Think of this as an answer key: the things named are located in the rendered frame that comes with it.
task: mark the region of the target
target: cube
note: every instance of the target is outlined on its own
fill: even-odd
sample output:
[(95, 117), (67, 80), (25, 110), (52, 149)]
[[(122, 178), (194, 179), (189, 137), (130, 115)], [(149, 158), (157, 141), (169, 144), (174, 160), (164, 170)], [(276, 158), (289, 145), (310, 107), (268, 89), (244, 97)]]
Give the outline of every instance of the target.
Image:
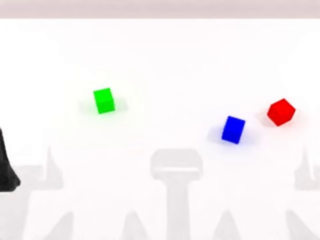
[(112, 112), (116, 109), (110, 88), (96, 90), (93, 92), (93, 95), (99, 114)]
[(240, 142), (245, 123), (246, 121), (242, 119), (228, 116), (223, 129), (222, 139), (234, 144), (238, 144)]
[(267, 116), (279, 127), (289, 122), (293, 118), (295, 111), (296, 109), (283, 98), (271, 104)]

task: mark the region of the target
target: red block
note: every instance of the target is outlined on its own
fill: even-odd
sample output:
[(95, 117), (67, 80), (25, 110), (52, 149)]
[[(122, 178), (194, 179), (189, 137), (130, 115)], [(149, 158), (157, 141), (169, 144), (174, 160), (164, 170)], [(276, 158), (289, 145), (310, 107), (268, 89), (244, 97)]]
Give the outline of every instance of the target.
[(296, 109), (284, 98), (271, 104), (267, 113), (275, 125), (280, 126), (289, 122), (295, 114)]

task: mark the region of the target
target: white surface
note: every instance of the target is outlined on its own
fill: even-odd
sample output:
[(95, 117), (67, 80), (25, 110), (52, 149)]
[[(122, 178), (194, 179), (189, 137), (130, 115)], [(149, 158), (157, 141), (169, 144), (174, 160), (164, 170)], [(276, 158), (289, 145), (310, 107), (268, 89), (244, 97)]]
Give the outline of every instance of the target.
[[(320, 192), (294, 190), (303, 147), (320, 159), (319, 21), (2, 20), (0, 32), (11, 164), (44, 163), (49, 144), (66, 185), (34, 193), (26, 239), (69, 210), (74, 239), (118, 239), (131, 209), (164, 239), (165, 187), (150, 174), (160, 148), (202, 157), (193, 239), (212, 238), (226, 209), (245, 240), (287, 239), (287, 208), (320, 235)], [(92, 92), (104, 87), (128, 109), (94, 113)], [(292, 123), (263, 126), (257, 114), (283, 97), (297, 108)], [(228, 115), (246, 120), (242, 144), (208, 141)]]

